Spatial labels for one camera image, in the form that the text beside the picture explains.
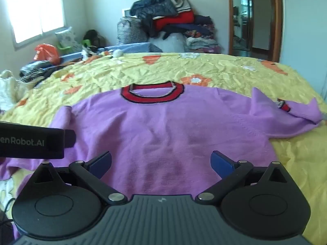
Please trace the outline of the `purple sweater red collar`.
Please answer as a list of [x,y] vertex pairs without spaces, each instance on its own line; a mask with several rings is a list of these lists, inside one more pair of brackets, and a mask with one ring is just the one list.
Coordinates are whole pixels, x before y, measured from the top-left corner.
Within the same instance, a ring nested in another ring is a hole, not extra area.
[[309,132],[323,120],[308,104],[250,97],[214,87],[165,82],[128,85],[57,110],[51,128],[71,129],[76,142],[56,167],[109,152],[102,180],[121,193],[197,195],[218,182],[209,159],[215,150],[233,161],[265,166],[276,160],[272,138]]

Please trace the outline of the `folded clothes stack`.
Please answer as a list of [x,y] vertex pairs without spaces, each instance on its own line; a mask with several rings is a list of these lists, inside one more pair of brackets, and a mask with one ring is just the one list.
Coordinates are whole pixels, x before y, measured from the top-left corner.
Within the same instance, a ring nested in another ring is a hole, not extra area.
[[194,22],[185,24],[185,30],[184,36],[188,51],[208,54],[221,53],[221,46],[215,37],[216,28],[209,16],[194,15]]

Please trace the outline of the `white quilted blanket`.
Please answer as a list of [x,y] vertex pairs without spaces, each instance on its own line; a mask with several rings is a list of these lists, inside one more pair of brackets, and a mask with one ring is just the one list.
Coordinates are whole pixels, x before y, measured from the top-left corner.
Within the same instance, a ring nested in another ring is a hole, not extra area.
[[13,108],[28,92],[28,86],[14,77],[10,70],[1,72],[1,111]]

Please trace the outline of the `yellow carrot print bedspread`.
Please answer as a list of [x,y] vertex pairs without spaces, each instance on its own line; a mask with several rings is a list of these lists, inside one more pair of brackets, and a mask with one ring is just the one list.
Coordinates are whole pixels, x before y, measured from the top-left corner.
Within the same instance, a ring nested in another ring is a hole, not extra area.
[[[167,80],[219,87],[245,96],[256,87],[271,99],[304,104],[315,98],[326,111],[326,103],[309,83],[283,64],[223,54],[138,53],[66,66],[27,92],[11,110],[2,112],[1,120],[46,127],[62,105],[131,83]],[[326,244],[326,122],[294,138],[274,139],[272,145],[311,207],[304,236],[313,244]]]

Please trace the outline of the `orange plastic bag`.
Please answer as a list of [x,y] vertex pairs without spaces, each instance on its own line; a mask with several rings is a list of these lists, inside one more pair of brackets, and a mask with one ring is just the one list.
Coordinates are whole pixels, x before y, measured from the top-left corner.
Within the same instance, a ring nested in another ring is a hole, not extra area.
[[35,61],[49,61],[53,65],[60,64],[60,55],[57,48],[50,44],[40,44],[35,48]]

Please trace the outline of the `white floral pillow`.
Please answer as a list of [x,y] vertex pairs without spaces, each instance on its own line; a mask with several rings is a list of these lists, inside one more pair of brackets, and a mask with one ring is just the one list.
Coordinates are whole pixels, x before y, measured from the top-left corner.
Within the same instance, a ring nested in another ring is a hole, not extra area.
[[82,45],[76,40],[74,29],[72,27],[56,32],[55,36],[58,40],[58,47],[61,51],[80,52],[82,50]]

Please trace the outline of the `white round plush ball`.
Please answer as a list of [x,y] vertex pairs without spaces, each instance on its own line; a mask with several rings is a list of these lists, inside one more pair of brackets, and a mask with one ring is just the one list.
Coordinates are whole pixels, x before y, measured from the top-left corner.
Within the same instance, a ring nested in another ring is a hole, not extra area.
[[121,56],[123,56],[124,52],[121,49],[116,49],[112,52],[112,56],[114,58],[119,58]]

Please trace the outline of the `green plastic stool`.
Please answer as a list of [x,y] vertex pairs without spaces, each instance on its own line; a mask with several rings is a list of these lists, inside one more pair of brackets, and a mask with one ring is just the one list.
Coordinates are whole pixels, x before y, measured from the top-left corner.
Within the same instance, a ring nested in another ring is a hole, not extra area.
[[81,43],[75,41],[73,42],[73,45],[71,46],[62,46],[60,43],[57,44],[57,49],[62,55],[68,55],[76,52],[81,52],[83,47],[87,48],[91,46],[91,41],[90,40],[82,40]]

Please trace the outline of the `blue knitted blanket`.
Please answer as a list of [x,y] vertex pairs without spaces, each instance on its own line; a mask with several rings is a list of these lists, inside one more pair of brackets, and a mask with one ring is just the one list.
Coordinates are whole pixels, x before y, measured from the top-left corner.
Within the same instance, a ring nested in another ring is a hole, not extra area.
[[[110,50],[122,50],[123,53],[142,53],[142,52],[159,52],[162,53],[162,50],[155,46],[152,43],[132,43],[132,44],[124,44],[124,45],[116,45],[112,47],[104,47],[100,48],[99,51],[110,51]],[[71,61],[77,58],[82,57],[82,52],[75,52],[72,54],[64,55],[60,57],[61,63],[64,63],[66,61]]]

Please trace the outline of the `bright window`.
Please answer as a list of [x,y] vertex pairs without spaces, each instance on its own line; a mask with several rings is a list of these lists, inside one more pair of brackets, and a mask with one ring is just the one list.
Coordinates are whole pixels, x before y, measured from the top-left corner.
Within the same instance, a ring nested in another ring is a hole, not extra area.
[[15,48],[65,27],[63,0],[4,0]]

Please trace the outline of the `houndstooth checkered bag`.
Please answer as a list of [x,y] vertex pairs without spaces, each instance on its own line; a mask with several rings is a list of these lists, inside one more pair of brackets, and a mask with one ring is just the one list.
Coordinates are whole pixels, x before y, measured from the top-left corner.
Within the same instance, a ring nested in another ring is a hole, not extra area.
[[122,17],[117,23],[117,45],[147,42],[142,22],[135,17]]

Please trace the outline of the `white wardrobe door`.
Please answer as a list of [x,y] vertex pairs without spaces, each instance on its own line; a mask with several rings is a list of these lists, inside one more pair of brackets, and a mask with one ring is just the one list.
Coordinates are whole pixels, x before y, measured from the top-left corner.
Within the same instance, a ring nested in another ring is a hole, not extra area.
[[280,62],[326,100],[326,0],[283,0]]

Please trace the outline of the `red folded garment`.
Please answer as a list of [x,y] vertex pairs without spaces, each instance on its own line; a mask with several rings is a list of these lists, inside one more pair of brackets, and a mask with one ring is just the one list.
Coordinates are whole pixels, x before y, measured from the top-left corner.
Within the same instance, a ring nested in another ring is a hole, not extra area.
[[153,21],[155,31],[161,31],[168,24],[190,24],[194,22],[193,11],[182,12],[175,17],[163,17]]

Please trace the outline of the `dark quilted jacket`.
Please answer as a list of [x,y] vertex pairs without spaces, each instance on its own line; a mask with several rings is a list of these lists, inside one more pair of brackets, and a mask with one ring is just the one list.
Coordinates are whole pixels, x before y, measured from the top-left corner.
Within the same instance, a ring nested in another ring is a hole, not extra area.
[[153,38],[158,34],[153,18],[175,17],[178,12],[171,0],[139,0],[131,6],[130,14],[141,19],[141,25],[145,33]]

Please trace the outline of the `brown wooden door frame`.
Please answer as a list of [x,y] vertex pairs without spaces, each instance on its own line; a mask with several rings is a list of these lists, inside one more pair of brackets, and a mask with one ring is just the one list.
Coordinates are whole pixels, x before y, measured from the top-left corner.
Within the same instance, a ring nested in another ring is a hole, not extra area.
[[228,54],[278,62],[283,0],[229,0],[229,7]]

